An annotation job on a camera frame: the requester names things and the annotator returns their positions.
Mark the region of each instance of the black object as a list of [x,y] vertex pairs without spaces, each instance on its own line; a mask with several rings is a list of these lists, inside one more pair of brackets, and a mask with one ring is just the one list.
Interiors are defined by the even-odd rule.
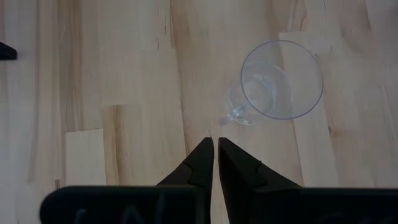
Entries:
[[[230,224],[398,223],[398,190],[306,189],[226,138],[218,144]],[[66,187],[43,201],[50,223],[210,223],[214,149],[205,138],[154,187]]]
[[0,60],[17,60],[17,51],[0,42]]

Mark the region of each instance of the wooden floor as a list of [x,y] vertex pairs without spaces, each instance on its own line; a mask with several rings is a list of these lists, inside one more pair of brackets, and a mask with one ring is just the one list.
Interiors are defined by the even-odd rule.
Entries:
[[[64,185],[153,185],[207,136],[300,185],[398,186],[395,0],[0,0],[1,223],[38,223]],[[320,104],[218,126],[258,44],[318,59]],[[213,223],[227,223],[218,173]]]

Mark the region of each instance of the glass rim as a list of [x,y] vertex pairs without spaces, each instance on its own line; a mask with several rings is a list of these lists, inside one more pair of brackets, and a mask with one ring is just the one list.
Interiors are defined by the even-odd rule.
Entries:
[[[249,100],[249,97],[247,96],[247,94],[246,94],[246,92],[245,92],[245,90],[244,90],[244,88],[243,88],[243,68],[244,68],[244,65],[246,64],[246,61],[248,60],[249,56],[250,56],[253,52],[255,52],[257,49],[259,49],[260,47],[263,47],[263,46],[265,46],[265,45],[267,45],[267,44],[273,44],[273,43],[278,43],[278,42],[285,42],[285,43],[289,43],[289,44],[294,44],[294,45],[296,45],[296,46],[302,48],[302,49],[303,49],[304,51],[306,51],[308,54],[310,54],[310,55],[311,55],[311,58],[315,61],[316,65],[317,65],[317,67],[318,67],[319,76],[320,76],[320,81],[321,81],[321,91],[320,91],[319,97],[318,97],[318,99],[316,100],[316,102],[314,103],[314,105],[311,106],[311,108],[310,108],[309,110],[306,110],[306,112],[301,113],[301,114],[299,114],[299,115],[297,115],[297,116],[291,116],[291,117],[289,117],[289,118],[278,118],[278,117],[273,117],[273,116],[267,115],[267,114],[263,113],[262,111],[258,110],[258,109],[252,104],[252,102]],[[302,46],[302,45],[300,45],[300,44],[298,44],[298,43],[296,43],[296,42],[290,41],[290,40],[270,40],[270,41],[268,41],[268,42],[262,43],[262,44],[258,45],[257,47],[255,47],[253,50],[250,51],[250,53],[248,53],[248,55],[247,55],[246,58],[244,59],[243,64],[242,64],[242,68],[241,68],[241,88],[242,88],[243,95],[244,95],[245,99],[250,103],[250,105],[251,105],[258,113],[260,113],[260,114],[262,114],[262,115],[264,115],[264,116],[266,116],[266,117],[268,117],[268,118],[271,118],[271,119],[278,119],[278,120],[286,120],[286,121],[287,121],[287,120],[290,120],[290,119],[296,119],[296,118],[302,117],[302,116],[308,114],[309,112],[311,112],[311,110],[313,110],[313,109],[319,104],[319,102],[320,102],[320,100],[321,100],[321,98],[322,98],[323,89],[324,89],[324,84],[323,84],[323,75],[322,75],[322,71],[321,71],[321,68],[320,68],[320,66],[319,66],[318,60],[314,57],[314,55],[313,55],[308,49],[306,49],[304,46]]]

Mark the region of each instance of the clear glass cup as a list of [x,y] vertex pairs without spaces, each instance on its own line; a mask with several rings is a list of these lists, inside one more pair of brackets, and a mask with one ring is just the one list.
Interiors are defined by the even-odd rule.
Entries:
[[219,124],[298,118],[318,104],[322,92],[320,67],[306,48],[289,40],[270,41],[244,60],[240,82],[229,89],[229,112]]

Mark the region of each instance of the glass mug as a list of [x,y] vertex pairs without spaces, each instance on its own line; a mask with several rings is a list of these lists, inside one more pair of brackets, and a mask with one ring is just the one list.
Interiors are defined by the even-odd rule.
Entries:
[[322,92],[320,67],[306,48],[289,40],[266,42],[244,60],[240,82],[229,89],[229,113],[219,124],[299,118],[318,104]]

